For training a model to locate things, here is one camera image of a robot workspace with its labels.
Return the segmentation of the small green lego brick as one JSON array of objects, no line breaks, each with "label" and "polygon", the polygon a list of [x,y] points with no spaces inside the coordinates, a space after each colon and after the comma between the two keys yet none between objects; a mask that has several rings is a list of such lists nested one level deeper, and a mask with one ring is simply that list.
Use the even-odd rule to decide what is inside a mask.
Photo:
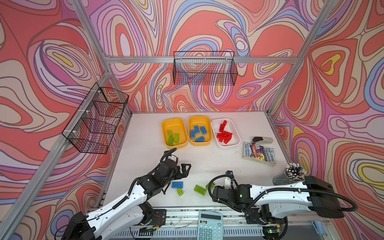
[{"label": "small green lego brick", "polygon": [[182,189],[177,189],[177,193],[180,197],[184,194]]}]

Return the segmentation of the blue lego brick studs up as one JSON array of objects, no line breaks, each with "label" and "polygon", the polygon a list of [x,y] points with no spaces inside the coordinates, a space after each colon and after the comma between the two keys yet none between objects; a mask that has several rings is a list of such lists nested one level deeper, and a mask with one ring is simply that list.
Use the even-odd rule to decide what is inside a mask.
[{"label": "blue lego brick studs up", "polygon": [[205,128],[204,126],[201,126],[200,129],[201,129],[201,133],[202,133],[203,135],[206,135],[206,134],[208,133],[207,130],[206,130],[206,128]]}]

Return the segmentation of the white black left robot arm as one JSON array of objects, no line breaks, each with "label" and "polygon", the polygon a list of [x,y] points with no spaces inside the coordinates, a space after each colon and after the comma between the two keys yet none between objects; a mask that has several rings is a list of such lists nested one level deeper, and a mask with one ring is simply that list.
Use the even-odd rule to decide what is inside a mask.
[{"label": "white black left robot arm", "polygon": [[63,240],[109,240],[135,225],[158,229],[165,224],[166,210],[154,210],[148,200],[164,193],[174,180],[189,175],[190,164],[178,165],[166,159],[147,175],[134,180],[128,192],[88,214],[81,212],[70,219]]}]

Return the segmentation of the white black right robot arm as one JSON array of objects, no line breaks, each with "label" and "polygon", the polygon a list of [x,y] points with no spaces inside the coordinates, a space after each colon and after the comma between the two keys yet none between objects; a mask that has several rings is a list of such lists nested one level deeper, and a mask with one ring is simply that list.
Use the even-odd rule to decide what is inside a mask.
[{"label": "white black right robot arm", "polygon": [[238,213],[260,208],[264,221],[311,212],[322,218],[341,219],[346,212],[358,210],[353,200],[337,194],[331,184],[313,176],[287,185],[258,186],[238,184],[234,176],[225,174],[208,183],[208,193],[213,202]]}]

